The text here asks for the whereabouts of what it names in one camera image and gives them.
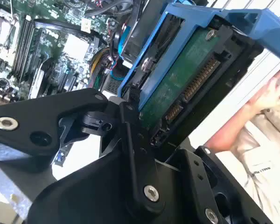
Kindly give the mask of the person's bare hand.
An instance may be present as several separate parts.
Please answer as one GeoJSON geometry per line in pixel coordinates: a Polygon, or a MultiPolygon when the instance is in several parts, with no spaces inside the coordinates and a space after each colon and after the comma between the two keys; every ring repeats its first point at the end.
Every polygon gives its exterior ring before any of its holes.
{"type": "Polygon", "coordinates": [[[260,88],[251,102],[256,112],[280,105],[280,71],[260,88]]]}

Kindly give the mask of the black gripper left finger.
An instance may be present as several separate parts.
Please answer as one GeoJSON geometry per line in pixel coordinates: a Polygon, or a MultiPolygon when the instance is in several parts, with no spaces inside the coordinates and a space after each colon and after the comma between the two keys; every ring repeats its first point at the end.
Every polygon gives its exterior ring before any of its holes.
{"type": "Polygon", "coordinates": [[[111,153],[122,156],[131,211],[159,214],[164,207],[160,194],[148,197],[160,181],[138,104],[136,94],[107,99],[87,88],[0,105],[0,165],[20,177],[44,174],[62,147],[97,135],[99,159],[111,153]]]}

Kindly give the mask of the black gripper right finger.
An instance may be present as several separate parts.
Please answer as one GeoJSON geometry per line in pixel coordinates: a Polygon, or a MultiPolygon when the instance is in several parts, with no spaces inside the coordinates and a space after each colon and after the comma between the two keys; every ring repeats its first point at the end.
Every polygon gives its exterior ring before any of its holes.
{"type": "Polygon", "coordinates": [[[206,148],[178,149],[168,160],[180,170],[182,201],[191,224],[270,224],[222,162],[206,148]]]}

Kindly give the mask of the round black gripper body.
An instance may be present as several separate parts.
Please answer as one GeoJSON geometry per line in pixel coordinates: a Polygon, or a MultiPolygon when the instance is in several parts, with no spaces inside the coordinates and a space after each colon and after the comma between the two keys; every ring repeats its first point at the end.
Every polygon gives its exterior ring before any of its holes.
{"type": "Polygon", "coordinates": [[[182,190],[181,173],[157,163],[165,201],[161,214],[131,211],[127,202],[128,182],[124,179],[120,153],[111,153],[49,185],[29,209],[29,224],[197,224],[199,218],[182,190]]]}

